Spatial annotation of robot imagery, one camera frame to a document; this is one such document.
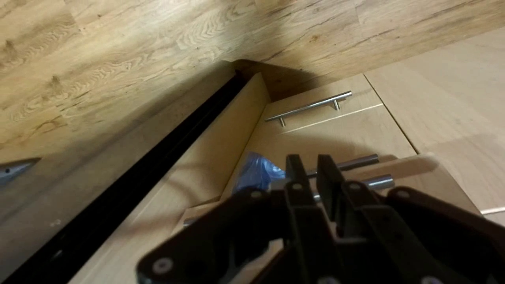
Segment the metal handle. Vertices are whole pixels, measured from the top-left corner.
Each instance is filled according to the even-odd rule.
[[[305,112],[308,108],[314,108],[317,105],[324,105],[324,104],[330,104],[330,102],[333,102],[335,104],[335,110],[338,110],[340,108],[340,101],[344,101],[349,96],[352,96],[351,90],[344,91],[344,93],[340,93],[340,94],[335,94],[335,96],[330,96],[330,97],[325,97],[325,99],[321,99],[321,101],[310,102],[310,104],[306,104],[303,107],[299,107],[299,108],[292,108],[292,110],[269,116],[269,118],[265,118],[265,121],[280,119],[281,126],[284,127],[286,126],[284,118],[289,116],[289,115],[294,115],[294,113],[299,113],[299,112]]]

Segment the black metal bar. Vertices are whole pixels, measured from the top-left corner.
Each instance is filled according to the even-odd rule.
[[[232,77],[18,268],[7,282],[68,282],[243,85],[243,78]]]

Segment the blue object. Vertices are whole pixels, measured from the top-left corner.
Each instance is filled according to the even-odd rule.
[[[267,190],[273,181],[286,179],[286,172],[259,153],[250,153],[235,184],[235,192],[254,186]]]

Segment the cabinet door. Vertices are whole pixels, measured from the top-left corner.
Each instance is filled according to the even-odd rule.
[[[286,154],[302,156],[306,170],[317,165],[317,154],[332,154],[335,161],[347,161],[366,154],[393,154],[406,157],[415,154],[395,119],[384,105],[358,113],[338,116],[294,131],[278,131],[265,135],[259,123],[253,134],[224,197],[232,192],[248,153],[256,151],[284,168]]]

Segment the silver drawer handle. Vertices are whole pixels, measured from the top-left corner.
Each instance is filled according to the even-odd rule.
[[[299,113],[299,112],[305,112],[308,108],[314,108],[314,107],[319,107],[319,105],[324,105],[324,104],[330,104],[330,102],[333,102],[335,104],[335,110],[338,110],[340,108],[340,101],[344,101],[349,96],[352,96],[351,90],[344,91],[344,93],[340,93],[340,94],[335,94],[335,96],[330,96],[330,97],[325,97],[325,99],[321,99],[321,101],[310,102],[310,104],[306,104],[303,107],[299,107],[299,108],[292,108],[292,110],[269,116],[269,118],[265,118],[265,121],[280,119],[281,126],[284,127],[286,126],[284,118],[289,116],[289,115],[294,115],[294,113]]]

